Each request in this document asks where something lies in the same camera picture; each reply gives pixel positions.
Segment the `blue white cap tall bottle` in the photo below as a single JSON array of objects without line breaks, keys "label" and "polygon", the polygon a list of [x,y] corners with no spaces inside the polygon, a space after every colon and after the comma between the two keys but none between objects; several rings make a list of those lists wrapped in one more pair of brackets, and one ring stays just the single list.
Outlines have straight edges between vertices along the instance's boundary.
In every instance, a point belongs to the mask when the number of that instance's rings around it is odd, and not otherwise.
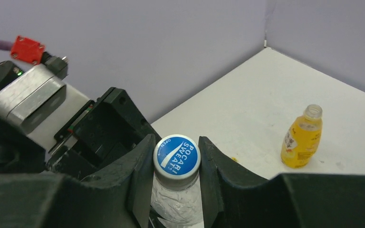
[{"label": "blue white cap tall bottle", "polygon": [[199,177],[201,152],[188,136],[172,134],[161,139],[153,152],[157,181],[169,191],[190,188]]}]

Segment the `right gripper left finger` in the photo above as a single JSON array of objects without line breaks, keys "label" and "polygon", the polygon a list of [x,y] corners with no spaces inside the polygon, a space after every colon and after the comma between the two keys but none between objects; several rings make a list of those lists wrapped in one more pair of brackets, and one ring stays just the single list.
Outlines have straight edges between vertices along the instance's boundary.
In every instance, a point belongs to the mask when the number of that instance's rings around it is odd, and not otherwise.
[{"label": "right gripper left finger", "polygon": [[145,228],[156,137],[85,177],[0,174],[0,228]]}]

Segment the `yellow juice bottle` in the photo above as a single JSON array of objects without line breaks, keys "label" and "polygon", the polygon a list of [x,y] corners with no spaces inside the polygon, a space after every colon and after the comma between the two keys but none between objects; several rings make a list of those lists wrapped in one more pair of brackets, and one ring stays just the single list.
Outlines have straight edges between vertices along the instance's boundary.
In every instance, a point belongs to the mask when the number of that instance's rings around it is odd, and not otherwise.
[{"label": "yellow juice bottle", "polygon": [[308,105],[303,114],[295,119],[285,134],[280,157],[293,169],[306,166],[318,149],[322,134],[321,106]]}]

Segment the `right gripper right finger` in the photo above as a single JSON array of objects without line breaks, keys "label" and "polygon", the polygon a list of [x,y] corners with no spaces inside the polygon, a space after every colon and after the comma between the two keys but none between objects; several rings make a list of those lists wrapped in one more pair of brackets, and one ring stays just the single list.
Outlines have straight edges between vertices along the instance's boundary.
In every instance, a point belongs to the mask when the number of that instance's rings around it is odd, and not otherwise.
[{"label": "right gripper right finger", "polygon": [[267,180],[201,136],[206,228],[365,228],[365,176],[281,173]]}]

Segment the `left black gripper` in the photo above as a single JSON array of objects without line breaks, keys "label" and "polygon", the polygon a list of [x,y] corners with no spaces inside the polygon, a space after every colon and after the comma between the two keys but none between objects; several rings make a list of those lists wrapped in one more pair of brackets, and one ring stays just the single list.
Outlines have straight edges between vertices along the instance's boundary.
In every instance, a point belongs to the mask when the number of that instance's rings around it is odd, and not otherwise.
[{"label": "left black gripper", "polygon": [[46,169],[82,180],[124,156],[148,134],[157,143],[161,139],[127,92],[111,87],[57,131]]}]

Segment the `tall clear bottle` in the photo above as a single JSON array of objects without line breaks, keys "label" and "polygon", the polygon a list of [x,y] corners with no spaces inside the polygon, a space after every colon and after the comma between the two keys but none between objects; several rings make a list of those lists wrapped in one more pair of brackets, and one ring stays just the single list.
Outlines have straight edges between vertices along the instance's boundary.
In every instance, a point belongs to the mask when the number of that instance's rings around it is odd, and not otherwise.
[{"label": "tall clear bottle", "polygon": [[189,228],[202,222],[201,160],[198,145],[185,135],[166,136],[155,146],[151,206],[164,227]]}]

